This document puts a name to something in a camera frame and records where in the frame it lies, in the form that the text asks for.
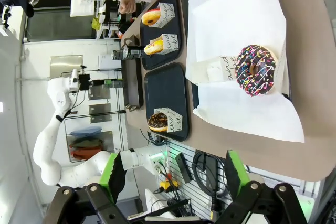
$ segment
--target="donut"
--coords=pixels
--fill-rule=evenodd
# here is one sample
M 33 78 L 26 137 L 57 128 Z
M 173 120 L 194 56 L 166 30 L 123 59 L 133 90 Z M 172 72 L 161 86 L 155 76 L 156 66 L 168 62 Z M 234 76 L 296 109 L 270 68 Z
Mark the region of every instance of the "donut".
M 143 49 L 147 55 L 153 55 L 163 50 L 163 40 L 157 40 L 153 43 L 148 44 Z
M 276 56 L 260 45 L 242 49 L 235 67 L 240 87 L 251 97 L 267 94 L 274 86 Z
M 151 26 L 158 22 L 161 16 L 160 8 L 149 10 L 148 12 L 144 13 L 141 17 L 141 21 L 147 25 Z
M 157 113 L 148 119 L 148 127 L 152 131 L 162 132 L 168 130 L 168 118 L 163 113 Z

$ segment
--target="brown table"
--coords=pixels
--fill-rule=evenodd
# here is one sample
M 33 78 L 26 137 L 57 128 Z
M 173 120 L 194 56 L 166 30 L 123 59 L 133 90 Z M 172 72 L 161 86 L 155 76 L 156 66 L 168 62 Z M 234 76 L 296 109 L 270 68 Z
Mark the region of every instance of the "brown table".
M 336 164 L 336 47 L 323 0 L 280 0 L 287 20 L 287 58 L 293 104 L 305 143 L 277 141 L 213 126 L 195 116 L 191 83 L 187 84 L 191 131 L 184 144 L 225 157 L 238 150 L 247 165 L 308 181 L 325 178 Z M 140 18 L 124 38 L 140 38 Z M 175 61 L 185 67 L 186 40 Z M 146 74 L 142 68 L 142 78 Z M 145 105 L 127 112 L 128 123 L 148 131 Z

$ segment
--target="bolt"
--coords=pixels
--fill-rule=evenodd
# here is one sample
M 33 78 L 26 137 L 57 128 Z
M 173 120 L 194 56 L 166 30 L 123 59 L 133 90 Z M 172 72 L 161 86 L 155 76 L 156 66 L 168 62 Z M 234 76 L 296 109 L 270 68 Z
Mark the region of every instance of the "bolt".
M 253 190 L 256 190 L 256 189 L 258 189 L 258 184 L 256 184 L 256 183 L 253 183 L 253 184 L 251 185 L 251 188 L 252 188 Z
M 281 192 L 284 192 L 284 191 L 287 190 L 287 188 L 286 188 L 285 186 L 280 186 L 280 187 L 279 187 L 279 190 L 280 190 Z

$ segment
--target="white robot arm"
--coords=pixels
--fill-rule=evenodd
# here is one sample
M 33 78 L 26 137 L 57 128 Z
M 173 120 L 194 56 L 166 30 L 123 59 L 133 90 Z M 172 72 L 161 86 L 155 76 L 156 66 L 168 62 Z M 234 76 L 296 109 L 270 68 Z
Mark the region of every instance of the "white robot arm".
M 52 159 L 59 127 L 72 108 L 70 93 L 79 92 L 79 79 L 74 69 L 70 78 L 55 78 L 48 83 L 48 95 L 55 107 L 55 113 L 47 127 L 37 137 L 33 159 L 41 168 L 41 177 L 45 184 L 53 186 L 82 187 L 92 177 L 101 176 L 110 158 L 110 153 L 101 151 L 80 165 L 62 168 Z M 157 174 L 159 163 L 164 162 L 160 147 L 148 146 L 135 151 L 121 153 L 124 169 L 144 166 L 152 174 Z

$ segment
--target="donut hole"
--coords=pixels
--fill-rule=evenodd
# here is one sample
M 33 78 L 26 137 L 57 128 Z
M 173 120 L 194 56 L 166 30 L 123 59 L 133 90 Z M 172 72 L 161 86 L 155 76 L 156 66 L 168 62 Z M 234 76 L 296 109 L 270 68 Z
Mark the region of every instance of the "donut hole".
M 251 64 L 250 66 L 250 73 L 252 76 L 255 76 L 258 73 L 257 65 Z

